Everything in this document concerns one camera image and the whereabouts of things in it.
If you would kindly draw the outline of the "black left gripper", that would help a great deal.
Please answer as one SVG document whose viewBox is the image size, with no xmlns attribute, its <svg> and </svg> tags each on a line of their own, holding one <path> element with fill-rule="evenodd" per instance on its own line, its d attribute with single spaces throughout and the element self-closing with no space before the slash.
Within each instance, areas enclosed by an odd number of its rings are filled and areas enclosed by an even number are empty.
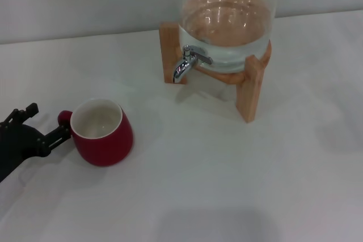
<svg viewBox="0 0 363 242">
<path fill-rule="evenodd" d="M 38 112 L 38 105 L 31 103 L 25 110 L 14 109 L 1 123 L 1 181 L 25 160 L 46 157 L 70 138 L 70 127 L 66 125 L 59 125 L 43 135 L 37 129 L 22 124 Z"/>
</svg>

